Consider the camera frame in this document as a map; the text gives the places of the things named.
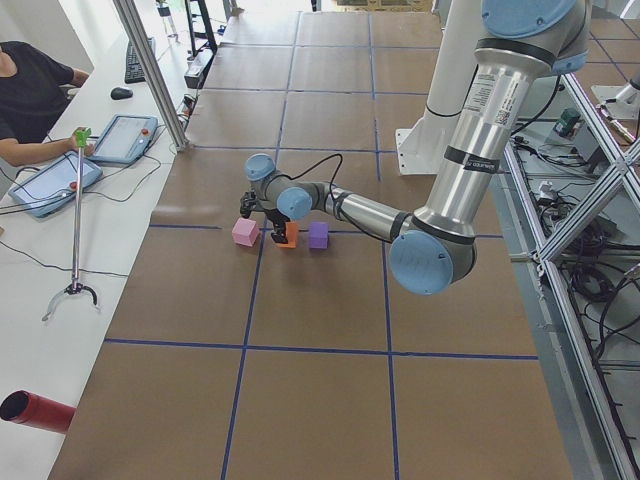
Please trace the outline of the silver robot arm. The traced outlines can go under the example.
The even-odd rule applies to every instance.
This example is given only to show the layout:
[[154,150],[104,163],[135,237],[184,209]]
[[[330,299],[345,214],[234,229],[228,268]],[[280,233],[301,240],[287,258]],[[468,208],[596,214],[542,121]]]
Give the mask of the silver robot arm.
[[587,1],[451,4],[424,114],[396,133],[400,171],[435,177],[422,207],[404,212],[330,181],[307,182],[256,154],[245,164],[241,215],[265,214],[284,245],[287,222],[325,212],[388,242],[406,290],[445,290],[475,264],[474,218],[531,85],[584,65],[591,10]]

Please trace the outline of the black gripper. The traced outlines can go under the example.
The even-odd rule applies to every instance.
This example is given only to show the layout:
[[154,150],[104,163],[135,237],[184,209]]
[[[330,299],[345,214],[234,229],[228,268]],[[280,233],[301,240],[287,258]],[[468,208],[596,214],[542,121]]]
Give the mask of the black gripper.
[[277,245],[286,245],[288,243],[286,223],[289,222],[290,219],[286,215],[282,214],[277,208],[266,209],[264,213],[267,220],[273,225],[273,230],[271,232],[272,240]]

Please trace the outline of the person's hand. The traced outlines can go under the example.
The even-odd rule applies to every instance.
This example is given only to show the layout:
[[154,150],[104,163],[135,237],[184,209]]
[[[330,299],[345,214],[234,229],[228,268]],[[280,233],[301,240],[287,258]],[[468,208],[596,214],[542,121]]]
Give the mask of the person's hand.
[[[80,149],[80,146],[75,136],[71,136],[69,138],[69,149],[75,152],[77,152]],[[84,155],[91,156],[94,153],[94,150],[95,150],[95,144],[90,141],[87,141],[86,145],[84,146]]]

